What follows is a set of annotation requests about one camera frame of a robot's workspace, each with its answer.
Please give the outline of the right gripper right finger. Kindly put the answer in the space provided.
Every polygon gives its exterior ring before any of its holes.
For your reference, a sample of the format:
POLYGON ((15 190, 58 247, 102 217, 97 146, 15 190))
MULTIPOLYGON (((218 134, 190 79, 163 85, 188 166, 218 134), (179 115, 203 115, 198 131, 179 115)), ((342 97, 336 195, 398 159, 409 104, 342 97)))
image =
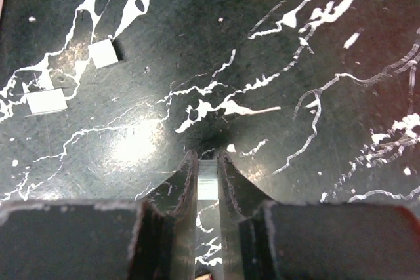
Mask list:
POLYGON ((419 220, 371 203, 285 204, 217 156, 225 279, 418 279, 419 220))

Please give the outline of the silver staple strip piece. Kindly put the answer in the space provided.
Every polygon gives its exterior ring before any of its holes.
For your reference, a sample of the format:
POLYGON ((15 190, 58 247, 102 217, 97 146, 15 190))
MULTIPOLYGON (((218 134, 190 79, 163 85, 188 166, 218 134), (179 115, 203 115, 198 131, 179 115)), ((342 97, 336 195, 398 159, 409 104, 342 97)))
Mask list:
POLYGON ((198 161, 198 201, 216 201, 219 198, 217 160, 198 161))

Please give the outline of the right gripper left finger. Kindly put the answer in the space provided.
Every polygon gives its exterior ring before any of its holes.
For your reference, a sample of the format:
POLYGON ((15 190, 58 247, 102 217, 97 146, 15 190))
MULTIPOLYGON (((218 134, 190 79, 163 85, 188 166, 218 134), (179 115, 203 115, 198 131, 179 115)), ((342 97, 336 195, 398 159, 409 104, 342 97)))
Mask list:
POLYGON ((193 279, 198 156, 142 199, 1 205, 2 279, 193 279))

